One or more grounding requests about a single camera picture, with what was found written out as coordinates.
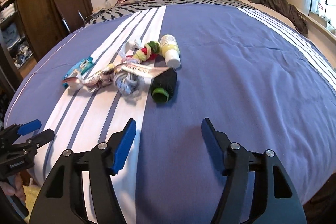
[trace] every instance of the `metal screw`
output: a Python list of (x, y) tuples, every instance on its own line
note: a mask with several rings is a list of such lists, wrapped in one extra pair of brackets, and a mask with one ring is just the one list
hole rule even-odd
[(67, 150), (63, 151), (63, 156), (64, 157), (67, 157), (67, 156), (70, 156), (70, 155), (71, 155), (71, 150), (70, 149), (67, 149)]
[(272, 150), (267, 150), (266, 155), (269, 156), (269, 157), (274, 157), (275, 153)]
[(106, 149), (106, 147), (107, 147), (107, 143), (100, 143), (100, 144), (98, 145), (98, 148), (99, 148), (100, 150), (104, 150), (104, 149)]
[(231, 143), (230, 144), (230, 147), (233, 149), (233, 150), (238, 150), (240, 148), (240, 145), (238, 143)]

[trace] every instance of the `teal plastic package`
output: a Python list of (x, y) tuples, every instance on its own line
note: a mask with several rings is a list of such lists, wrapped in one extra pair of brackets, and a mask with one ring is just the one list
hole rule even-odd
[[(84, 73), (86, 73), (90, 68), (92, 68), (94, 65), (93, 63), (93, 58), (90, 56), (88, 58), (84, 58), (81, 61), (79, 61), (76, 65), (74, 65), (68, 72), (67, 74), (63, 77), (63, 80), (65, 78), (68, 78), (71, 74), (73, 74), (74, 72), (78, 72), (81, 75), (83, 75)], [(68, 87), (67, 83), (63, 83), (62, 84), (63, 87), (66, 89)]]

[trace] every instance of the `white bottle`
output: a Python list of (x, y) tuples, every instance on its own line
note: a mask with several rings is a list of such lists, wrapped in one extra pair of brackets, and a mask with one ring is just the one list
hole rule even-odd
[(166, 61), (166, 65), (177, 69), (181, 65), (181, 60), (179, 57), (180, 50), (175, 37), (171, 34), (166, 34), (161, 38), (160, 44), (161, 54)]

